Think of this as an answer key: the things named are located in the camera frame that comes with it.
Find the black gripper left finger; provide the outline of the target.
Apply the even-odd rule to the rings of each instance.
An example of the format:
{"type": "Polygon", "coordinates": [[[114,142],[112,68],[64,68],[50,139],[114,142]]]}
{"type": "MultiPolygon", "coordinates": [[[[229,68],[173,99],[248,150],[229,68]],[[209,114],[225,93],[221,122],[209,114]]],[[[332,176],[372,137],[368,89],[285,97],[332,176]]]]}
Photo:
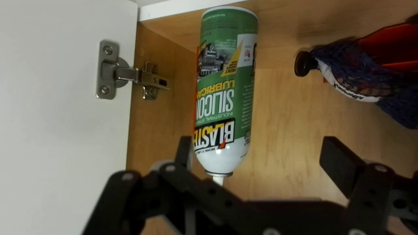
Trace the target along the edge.
{"type": "Polygon", "coordinates": [[[179,235],[244,235],[237,199],[191,166],[192,140],[183,136],[173,161],[148,175],[112,174],[81,235],[141,235],[150,218],[163,217],[179,235]]]}

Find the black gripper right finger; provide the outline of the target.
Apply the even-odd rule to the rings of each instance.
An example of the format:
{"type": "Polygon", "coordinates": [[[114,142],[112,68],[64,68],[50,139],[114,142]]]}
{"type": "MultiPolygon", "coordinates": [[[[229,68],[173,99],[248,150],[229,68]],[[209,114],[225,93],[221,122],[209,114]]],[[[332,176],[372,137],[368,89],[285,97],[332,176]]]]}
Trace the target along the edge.
{"type": "Polygon", "coordinates": [[[417,174],[406,178],[387,165],[367,162],[333,136],[323,139],[319,163],[348,199],[344,235],[392,235],[391,217],[418,235],[417,174]]]}

